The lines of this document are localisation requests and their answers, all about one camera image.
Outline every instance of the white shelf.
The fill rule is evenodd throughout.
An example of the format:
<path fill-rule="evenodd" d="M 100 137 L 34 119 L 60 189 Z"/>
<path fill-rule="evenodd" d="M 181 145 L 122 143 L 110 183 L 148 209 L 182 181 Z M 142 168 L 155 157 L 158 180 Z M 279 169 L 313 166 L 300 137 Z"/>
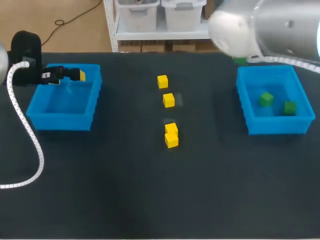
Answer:
<path fill-rule="evenodd" d="M 195 31 L 169 32 L 162 9 L 158 9 L 156 31 L 151 32 L 126 32 L 117 14 L 115 20 L 116 40 L 182 40 L 182 39 L 209 39 L 208 20 L 201 19 L 201 23 Z"/>

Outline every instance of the yellow cube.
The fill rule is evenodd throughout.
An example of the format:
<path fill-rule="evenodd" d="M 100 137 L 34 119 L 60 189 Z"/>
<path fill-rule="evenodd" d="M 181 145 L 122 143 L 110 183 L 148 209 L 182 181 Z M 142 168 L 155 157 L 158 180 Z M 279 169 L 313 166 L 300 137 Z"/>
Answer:
<path fill-rule="evenodd" d="M 179 145 L 179 138 L 174 132 L 168 132 L 164 135 L 165 143 L 168 149 Z"/>
<path fill-rule="evenodd" d="M 170 124 L 164 125 L 164 130 L 165 130 L 166 134 L 167 133 L 175 133 L 178 136 L 178 128 L 175 123 L 170 123 Z"/>
<path fill-rule="evenodd" d="M 158 76 L 158 87 L 159 89 L 165 89 L 168 87 L 167 75 Z"/>
<path fill-rule="evenodd" d="M 172 93 L 163 94 L 163 104 L 165 108 L 175 106 L 175 97 Z"/>

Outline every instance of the black table surface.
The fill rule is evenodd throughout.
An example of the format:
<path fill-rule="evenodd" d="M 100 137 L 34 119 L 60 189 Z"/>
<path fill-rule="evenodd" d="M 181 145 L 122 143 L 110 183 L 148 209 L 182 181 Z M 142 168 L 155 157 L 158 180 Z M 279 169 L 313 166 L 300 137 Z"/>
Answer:
<path fill-rule="evenodd" d="M 249 136 L 231 58 L 48 53 L 43 61 L 100 64 L 103 83 L 90 132 L 36 132 L 44 171 L 0 191 L 0 239 L 320 237 L 320 120 L 305 135 Z M 320 76 L 296 71 L 319 115 Z M 158 89 L 158 75 L 169 89 Z M 14 91 L 26 112 L 35 87 Z M 165 109 L 169 92 L 177 106 Z M 5 86 L 0 110 L 0 183 L 26 180 L 38 156 Z M 167 149 L 172 120 L 180 144 Z"/>

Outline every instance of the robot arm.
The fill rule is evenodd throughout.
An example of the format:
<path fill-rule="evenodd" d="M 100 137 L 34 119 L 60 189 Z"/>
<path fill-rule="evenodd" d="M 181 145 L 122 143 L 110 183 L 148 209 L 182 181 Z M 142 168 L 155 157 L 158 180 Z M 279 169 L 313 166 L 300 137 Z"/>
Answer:
<path fill-rule="evenodd" d="M 317 64 L 320 1 L 225 0 L 210 17 L 209 36 L 232 57 Z"/>

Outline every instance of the blue plastic bin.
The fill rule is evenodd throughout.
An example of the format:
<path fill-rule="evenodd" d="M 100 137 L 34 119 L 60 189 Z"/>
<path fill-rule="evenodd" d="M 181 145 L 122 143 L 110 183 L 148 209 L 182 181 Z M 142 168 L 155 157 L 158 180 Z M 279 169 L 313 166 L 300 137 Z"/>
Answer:
<path fill-rule="evenodd" d="M 289 65 L 239 67 L 236 87 L 250 135 L 305 134 L 316 118 L 295 69 Z M 274 96 L 271 106 L 261 94 Z M 285 116 L 285 101 L 296 103 L 295 116 Z"/>
<path fill-rule="evenodd" d="M 100 65 L 48 65 L 53 66 L 80 68 L 85 73 L 85 82 L 65 77 L 60 85 L 39 85 L 26 115 L 36 130 L 89 131 L 102 84 Z"/>

